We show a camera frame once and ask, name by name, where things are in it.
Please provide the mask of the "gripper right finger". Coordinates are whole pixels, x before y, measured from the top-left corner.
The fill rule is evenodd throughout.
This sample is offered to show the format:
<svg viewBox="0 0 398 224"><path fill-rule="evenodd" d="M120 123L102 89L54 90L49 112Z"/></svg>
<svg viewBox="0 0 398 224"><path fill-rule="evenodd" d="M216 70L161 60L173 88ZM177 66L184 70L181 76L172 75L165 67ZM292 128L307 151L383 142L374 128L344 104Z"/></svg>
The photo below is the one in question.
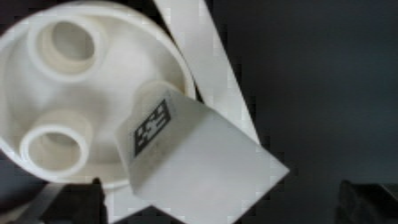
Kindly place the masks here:
<svg viewBox="0 0 398 224"><path fill-rule="evenodd" d="M398 224L398 184L340 181L333 224Z"/></svg>

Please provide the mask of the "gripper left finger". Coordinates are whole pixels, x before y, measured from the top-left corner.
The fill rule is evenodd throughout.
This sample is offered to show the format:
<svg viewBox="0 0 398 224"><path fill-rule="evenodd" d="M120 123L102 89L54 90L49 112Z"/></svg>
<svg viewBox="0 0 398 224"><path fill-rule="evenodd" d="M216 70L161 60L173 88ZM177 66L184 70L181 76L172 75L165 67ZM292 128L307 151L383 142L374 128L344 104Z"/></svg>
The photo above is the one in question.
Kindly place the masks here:
<svg viewBox="0 0 398 224"><path fill-rule="evenodd" d="M106 224L101 180L49 184L10 224Z"/></svg>

